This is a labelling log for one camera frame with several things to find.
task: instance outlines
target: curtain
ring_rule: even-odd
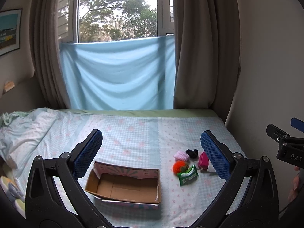
[[[173,108],[174,36],[60,44],[72,109]]]
[[[57,2],[32,0],[29,25],[35,75],[47,105],[54,109],[70,107],[59,63]]]
[[[174,108],[209,108],[225,121],[240,55],[237,0],[174,0]]]

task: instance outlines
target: screw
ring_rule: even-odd
[[[233,156],[236,158],[236,159],[240,159],[242,157],[242,155],[240,153],[235,153],[233,154]]]
[[[39,161],[41,159],[41,156],[36,156],[35,158],[34,158],[34,161]]]
[[[69,155],[70,154],[68,152],[65,152],[65,153],[62,153],[61,157],[65,159],[65,158],[69,157]]]
[[[266,156],[263,156],[263,161],[265,161],[265,162],[268,162],[269,161],[269,158],[268,157],[266,157]]]

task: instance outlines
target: hand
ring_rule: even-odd
[[[300,170],[300,167],[295,166],[295,170]],[[298,195],[298,187],[299,187],[300,179],[299,174],[293,179],[292,181],[292,189],[289,193],[288,200],[289,202],[292,202]]]

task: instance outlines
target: headboard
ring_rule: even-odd
[[[37,78],[34,76],[0,97],[0,114],[30,111],[46,107]]]

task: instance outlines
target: bed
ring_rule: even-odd
[[[211,130],[232,152],[244,155],[224,123],[212,110],[81,111],[36,109],[14,117],[0,128],[0,155],[4,170],[25,193],[27,178],[36,155],[55,158],[70,152],[94,128],[103,133],[95,161],[128,167],[159,168],[162,202],[158,210],[134,209],[102,203],[87,194],[102,214],[117,227],[187,227],[209,206],[224,180],[214,173],[199,173],[190,185],[180,187],[171,172],[177,150],[197,148],[200,135]],[[85,177],[78,180],[84,188]],[[56,185],[66,208],[74,212],[60,180]],[[245,193],[244,179],[229,212],[238,207]]]

